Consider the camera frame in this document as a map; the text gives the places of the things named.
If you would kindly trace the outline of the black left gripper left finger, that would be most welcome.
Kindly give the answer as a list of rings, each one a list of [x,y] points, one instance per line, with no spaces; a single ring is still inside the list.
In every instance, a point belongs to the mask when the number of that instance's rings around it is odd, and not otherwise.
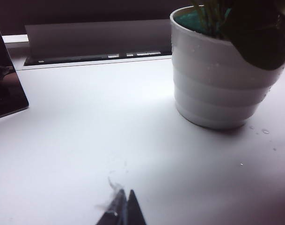
[[[127,199],[125,191],[119,190],[105,212],[96,223],[97,225],[125,225]]]

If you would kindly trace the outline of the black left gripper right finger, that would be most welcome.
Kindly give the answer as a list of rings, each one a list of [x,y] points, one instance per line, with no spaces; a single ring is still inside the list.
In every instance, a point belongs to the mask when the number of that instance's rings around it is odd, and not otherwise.
[[[146,225],[143,213],[139,206],[134,190],[130,190],[127,201],[127,224],[128,225]]]

